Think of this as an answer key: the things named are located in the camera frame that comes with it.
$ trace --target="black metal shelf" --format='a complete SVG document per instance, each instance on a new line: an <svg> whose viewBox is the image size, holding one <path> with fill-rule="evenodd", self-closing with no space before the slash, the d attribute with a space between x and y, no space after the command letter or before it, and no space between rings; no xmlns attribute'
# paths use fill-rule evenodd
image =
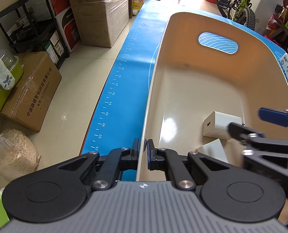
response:
<svg viewBox="0 0 288 233"><path fill-rule="evenodd" d="M9 44L12 48L22 47L22 46L31 46L35 44L40 44L47 34L55 27L55 22L53 21L40 35L39 37L34 37L31 40L18 42L14 44Z"/></svg>
<svg viewBox="0 0 288 233"><path fill-rule="evenodd" d="M44 44L43 44L43 41L45 39L45 37L48 35L49 32L51 32L53 29L55 29L59 35L59 38L60 38L60 41L61 41L61 44L64 48L64 53L61 55L58 63L56 64L56 67L59 69L62 65L62 63L64 62L64 60L66 58L69 57L69 52L68 52L68 49L66 47L66 44L65 44L65 41L62 37L62 34L59 30L59 27L57 25L57 21L56 19L54 18L54 15L53 15L53 12L51 10L51 7L50 7L50 3L49 3L49 0L45 0L46 1L46 4L47 4L47 8L50 12L50 16L51 16L51 23L41 32L41 34L38 34L38 32L36 31L36 28L35 28L35 23L33 22L33 19L30 15L30 13L28 12L26 6L25 6L25 3L29 1L29 0L19 0L17 1L16 3L10 5L9 7L5 8L4 10L2 10L0 12L0 19L2 17L4 17L5 15L9 14L10 12L12 11L16 11L18 17L20 18L21 15L18 11L18 8L22 7L23 10L24 10L24 13L30 23L30 26L31 26L31 29L33 30L34 32L34 37L30 40L27 40L27 41L21 41L21 42L14 42L10 36L8 36L6 30L4 29L4 27L2 26L1 22L0 22L0 28L2 30L2 32L4 33L5 37L7 38L7 40L9 41L9 46L12 47L16 53L19 53L18 51L18 48L23 48L23 47L26 47L26 48L30 48L31 46L38 46L40 47L43 51L47 51Z"/></svg>
<svg viewBox="0 0 288 233"><path fill-rule="evenodd" d="M0 12L0 19L2 17L4 17L5 15L9 14L10 12L20 8L21 6L23 6L27 1L29 0L19 0L16 3L10 5L9 7L5 8L4 10L2 10Z"/></svg>

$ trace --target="white tiled floor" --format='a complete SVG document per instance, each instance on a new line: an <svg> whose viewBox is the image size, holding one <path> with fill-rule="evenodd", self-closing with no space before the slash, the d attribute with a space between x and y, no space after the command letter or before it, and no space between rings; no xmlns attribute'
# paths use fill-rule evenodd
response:
<svg viewBox="0 0 288 233"><path fill-rule="evenodd" d="M216 5L205 0L162 0L219 14ZM79 44L60 69L62 81L50 104L41 131L34 133L6 120L1 129L19 128L42 155L39 168L78 156L92 113L107 76L134 22L129 20L111 49ZM0 177L0 188L7 181Z"/></svg>

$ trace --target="green container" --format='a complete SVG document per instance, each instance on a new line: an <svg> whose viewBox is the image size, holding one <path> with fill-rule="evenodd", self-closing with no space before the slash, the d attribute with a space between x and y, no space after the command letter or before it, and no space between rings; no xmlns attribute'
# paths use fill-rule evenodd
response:
<svg viewBox="0 0 288 233"><path fill-rule="evenodd" d="M0 50L0 57L4 62L5 66L13 75L14 79L16 80L15 82L16 85L23 74L23 68L21 67L19 57L12 55L8 50ZM0 111L2 110L12 89L6 90L3 89L2 86L0 85Z"/></svg>

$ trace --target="beige plastic tub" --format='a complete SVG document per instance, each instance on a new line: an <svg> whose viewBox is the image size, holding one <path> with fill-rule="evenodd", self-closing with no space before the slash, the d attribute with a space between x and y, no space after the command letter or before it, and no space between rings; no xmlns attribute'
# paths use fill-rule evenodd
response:
<svg viewBox="0 0 288 233"><path fill-rule="evenodd" d="M238 44L228 54L203 46L203 32ZM156 148L180 155L213 141L202 136L202 125L213 111L239 116L246 126L267 137L288 139L288 128L261 121L258 109L288 109L288 84L270 49L259 39L228 23L203 15L173 14L166 27L147 101L137 180L165 180L161 171L147 169L144 139ZM221 140L230 164L241 165L237 141Z"/></svg>

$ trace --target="white power adapter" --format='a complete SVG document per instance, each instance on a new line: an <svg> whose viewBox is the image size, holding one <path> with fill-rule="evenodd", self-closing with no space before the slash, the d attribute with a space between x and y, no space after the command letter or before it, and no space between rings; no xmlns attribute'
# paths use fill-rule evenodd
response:
<svg viewBox="0 0 288 233"><path fill-rule="evenodd" d="M231 123L242 124L241 117L213 111L203 122L203 135L220 139L231 139L228 125Z"/></svg>

